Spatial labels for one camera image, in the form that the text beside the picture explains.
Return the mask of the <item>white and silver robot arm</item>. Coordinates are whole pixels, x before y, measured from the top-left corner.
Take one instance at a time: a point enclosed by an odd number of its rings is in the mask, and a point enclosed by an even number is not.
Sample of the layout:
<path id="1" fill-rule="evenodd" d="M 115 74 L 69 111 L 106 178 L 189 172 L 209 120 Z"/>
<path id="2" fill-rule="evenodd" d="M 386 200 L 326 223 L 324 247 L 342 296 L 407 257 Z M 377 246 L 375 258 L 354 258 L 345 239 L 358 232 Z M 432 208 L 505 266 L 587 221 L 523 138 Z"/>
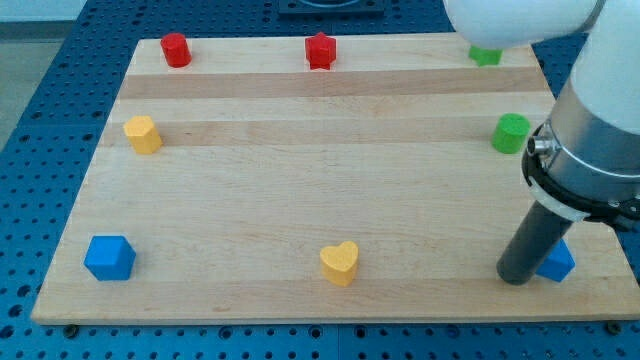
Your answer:
<path id="1" fill-rule="evenodd" d="M 636 0 L 446 0 L 456 32 L 504 50 L 585 32 L 522 171 L 534 198 L 573 222 L 639 223 L 639 3 Z"/>

